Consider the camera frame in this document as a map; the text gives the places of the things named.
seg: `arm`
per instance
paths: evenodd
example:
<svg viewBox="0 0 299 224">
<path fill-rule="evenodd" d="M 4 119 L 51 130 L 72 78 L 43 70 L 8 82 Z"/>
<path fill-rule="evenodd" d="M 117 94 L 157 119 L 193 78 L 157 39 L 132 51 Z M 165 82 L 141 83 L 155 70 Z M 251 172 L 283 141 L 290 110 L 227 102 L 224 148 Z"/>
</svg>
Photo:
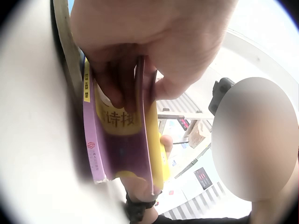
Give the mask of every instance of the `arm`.
<svg viewBox="0 0 299 224">
<path fill-rule="evenodd" d="M 158 215 L 154 207 L 145 210 L 142 222 L 139 224 L 243 224 L 249 223 L 249 216 L 241 219 L 213 218 L 213 219 L 187 219 L 171 220 L 163 215 Z"/>
</svg>

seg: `wristwatch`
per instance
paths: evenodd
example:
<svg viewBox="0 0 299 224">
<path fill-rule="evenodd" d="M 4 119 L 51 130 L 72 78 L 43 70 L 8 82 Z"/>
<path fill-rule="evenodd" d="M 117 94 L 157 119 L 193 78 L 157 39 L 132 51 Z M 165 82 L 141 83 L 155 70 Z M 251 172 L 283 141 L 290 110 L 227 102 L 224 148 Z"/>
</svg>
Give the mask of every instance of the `wristwatch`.
<svg viewBox="0 0 299 224">
<path fill-rule="evenodd" d="M 126 195 L 126 205 L 125 211 L 128 219 L 130 220 L 130 224 L 141 222 L 146 209 L 149 209 L 154 206 L 155 201 L 152 202 L 132 202 L 129 198 L 129 194 L 127 192 Z"/>
</svg>

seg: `book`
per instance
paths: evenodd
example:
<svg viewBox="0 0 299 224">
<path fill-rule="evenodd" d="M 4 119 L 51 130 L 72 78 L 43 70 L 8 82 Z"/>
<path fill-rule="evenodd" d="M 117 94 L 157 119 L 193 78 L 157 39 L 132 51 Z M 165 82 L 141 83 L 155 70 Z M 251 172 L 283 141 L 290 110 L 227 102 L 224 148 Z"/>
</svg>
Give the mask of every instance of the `book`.
<svg viewBox="0 0 299 224">
<path fill-rule="evenodd" d="M 144 57 L 135 68 L 136 112 L 112 106 L 94 79 L 85 59 L 83 120 L 90 168 L 95 183 L 135 176 L 163 189 L 169 176 L 164 146 L 160 143 L 156 102 L 145 102 Z"/>
</svg>

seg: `yellow label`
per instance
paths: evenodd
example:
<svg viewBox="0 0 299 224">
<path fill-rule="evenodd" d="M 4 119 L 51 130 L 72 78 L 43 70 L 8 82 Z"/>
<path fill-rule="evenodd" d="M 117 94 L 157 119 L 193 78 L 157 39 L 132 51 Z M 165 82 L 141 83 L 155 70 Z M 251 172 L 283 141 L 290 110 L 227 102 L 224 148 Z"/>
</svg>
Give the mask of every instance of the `yellow label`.
<svg viewBox="0 0 299 224">
<path fill-rule="evenodd" d="M 97 90 L 97 82 L 94 80 L 94 97 L 97 115 L 104 130 L 113 135 L 132 135 L 141 130 L 141 119 L 137 113 L 127 113 L 124 108 L 117 109 L 106 105 L 100 98 Z"/>
<path fill-rule="evenodd" d="M 85 59 L 85 68 L 84 68 L 84 101 L 90 103 L 90 86 L 89 86 L 89 62 Z"/>
</svg>

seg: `finger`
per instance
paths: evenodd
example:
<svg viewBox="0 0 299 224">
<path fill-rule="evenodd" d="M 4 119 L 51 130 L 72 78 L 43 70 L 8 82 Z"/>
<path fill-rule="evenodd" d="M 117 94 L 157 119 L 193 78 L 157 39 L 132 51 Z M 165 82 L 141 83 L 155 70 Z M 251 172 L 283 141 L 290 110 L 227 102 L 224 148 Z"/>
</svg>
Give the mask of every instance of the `finger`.
<svg viewBox="0 0 299 224">
<path fill-rule="evenodd" d="M 160 138 L 160 142 L 164 145 L 166 157 L 168 158 L 173 147 L 173 140 L 169 135 L 163 135 Z"/>
<path fill-rule="evenodd" d="M 163 77 L 155 83 L 155 98 L 160 99 L 176 99 L 182 95 L 190 85 L 184 82 L 174 83 L 169 78 Z"/>
<path fill-rule="evenodd" d="M 135 82 L 134 82 L 134 68 L 137 63 L 137 56 L 133 51 L 128 53 L 120 60 L 118 78 L 119 86 L 122 90 L 125 100 L 125 110 L 128 113 L 136 111 L 136 99 L 135 99 Z"/>
<path fill-rule="evenodd" d="M 112 105 L 116 108 L 123 108 L 123 95 L 108 67 L 108 63 L 96 63 L 89 61 L 95 80 L 99 84 L 103 93 L 110 99 Z"/>
</svg>

